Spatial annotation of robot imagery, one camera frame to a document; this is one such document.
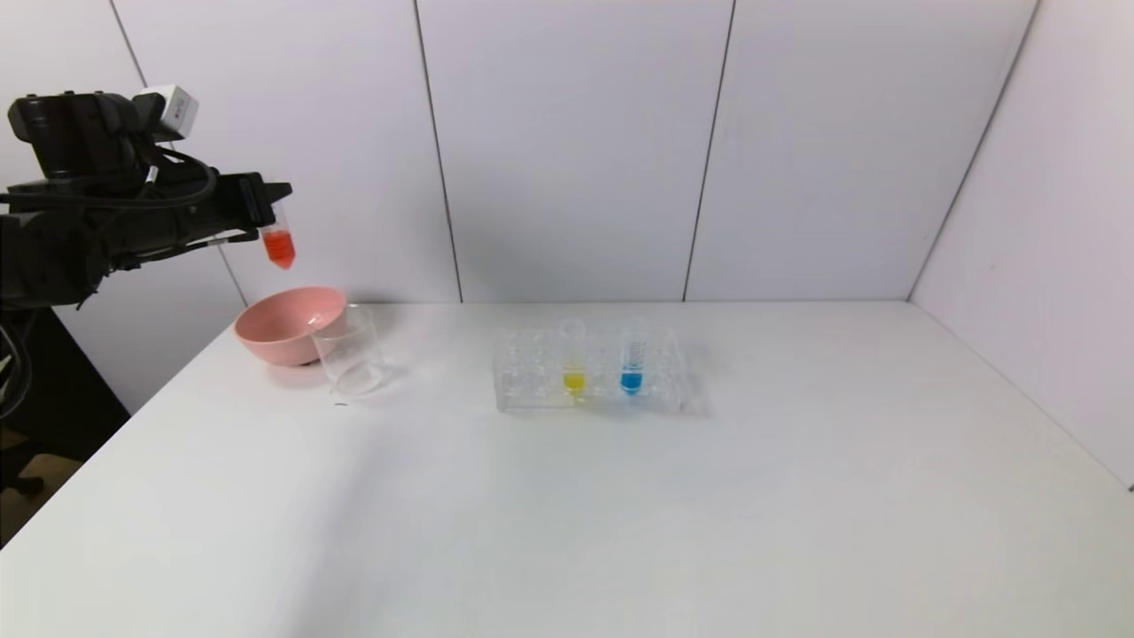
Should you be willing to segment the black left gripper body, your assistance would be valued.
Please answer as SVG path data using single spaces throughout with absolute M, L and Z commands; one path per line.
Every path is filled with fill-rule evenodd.
M 278 185 L 259 173 L 221 175 L 208 199 L 183 215 L 183 243 L 215 236 L 223 243 L 252 243 L 260 231 L 276 226 Z

